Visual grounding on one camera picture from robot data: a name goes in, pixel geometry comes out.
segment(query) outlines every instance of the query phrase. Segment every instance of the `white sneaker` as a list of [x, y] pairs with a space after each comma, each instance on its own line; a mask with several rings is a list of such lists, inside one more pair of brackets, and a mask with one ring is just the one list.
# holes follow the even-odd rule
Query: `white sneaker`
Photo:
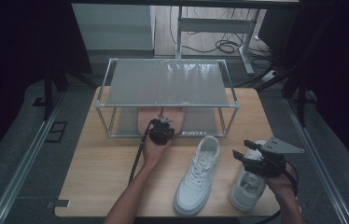
[[[264, 145], [265, 141], [257, 141], [257, 144]], [[248, 149], [245, 158], [251, 160], [260, 160], [261, 153], [257, 150]], [[256, 205], [266, 187], [264, 179], [247, 172], [244, 167], [238, 175], [238, 178], [230, 191], [230, 202], [234, 207], [249, 212]]]
[[210, 195], [220, 147], [213, 136], [205, 136], [198, 145], [191, 165], [174, 196], [174, 210], [181, 216], [196, 216]]

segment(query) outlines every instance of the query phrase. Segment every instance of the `shoelace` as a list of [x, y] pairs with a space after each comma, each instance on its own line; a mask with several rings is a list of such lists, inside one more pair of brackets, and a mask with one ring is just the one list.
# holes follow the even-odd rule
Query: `shoelace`
[[193, 167], [189, 174], [189, 182], [194, 184], [195, 186], [201, 188], [203, 185], [204, 178], [206, 176], [205, 167], [207, 164], [207, 160], [205, 158], [199, 158], [196, 163], [193, 163]]

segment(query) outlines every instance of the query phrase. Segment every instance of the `gray floor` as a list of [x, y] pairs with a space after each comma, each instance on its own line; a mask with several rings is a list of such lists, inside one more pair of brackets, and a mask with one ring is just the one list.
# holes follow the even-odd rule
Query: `gray floor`
[[[116, 55], [91, 56], [94, 75], [88, 78], [101, 83], [106, 68], [107, 57]], [[126, 55], [140, 58], [141, 55]], [[234, 85], [241, 84], [252, 77], [246, 75], [239, 57], [228, 57], [227, 64]], [[262, 69], [255, 67], [257, 73]], [[102, 223], [102, 217], [56, 217], [49, 203], [55, 202], [61, 192], [62, 184], [77, 146], [91, 99], [95, 89], [68, 76], [71, 84], [65, 93], [55, 121], [66, 121], [67, 126], [60, 143], [44, 143], [35, 159], [30, 173], [25, 179], [21, 191], [10, 209], [5, 223]], [[268, 121], [275, 137], [297, 147], [305, 148], [302, 135], [295, 125], [292, 115], [278, 83], [259, 94]], [[44, 96], [43, 83], [30, 86], [25, 93], [24, 104], [18, 117], [0, 143], [0, 198], [13, 176], [25, 151], [32, 144], [38, 129], [42, 125], [43, 107], [35, 107], [35, 98]], [[349, 152], [327, 124], [320, 118], [314, 104], [308, 104], [305, 110], [306, 131], [314, 147], [327, 168], [329, 178], [338, 189], [341, 199], [349, 209]], [[47, 139], [58, 136], [49, 134]], [[328, 193], [320, 179], [310, 152], [303, 155], [288, 155], [300, 173], [299, 201], [306, 223], [341, 223], [336, 210], [336, 199]], [[255, 223], [262, 217], [248, 218], [138, 218], [137, 223]]]

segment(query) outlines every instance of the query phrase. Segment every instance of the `dark curtain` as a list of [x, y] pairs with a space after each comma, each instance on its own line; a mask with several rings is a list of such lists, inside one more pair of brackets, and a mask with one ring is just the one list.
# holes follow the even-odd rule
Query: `dark curtain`
[[334, 17], [308, 66], [316, 108], [349, 149], [349, 1]]
[[58, 76], [91, 73], [73, 9], [63, 0], [0, 0], [0, 140], [28, 86], [48, 67]]

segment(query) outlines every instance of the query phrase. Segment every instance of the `wall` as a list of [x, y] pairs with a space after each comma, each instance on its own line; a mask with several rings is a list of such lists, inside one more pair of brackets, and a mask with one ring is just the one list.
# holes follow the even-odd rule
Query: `wall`
[[154, 7], [72, 6], [87, 50], [154, 49]]

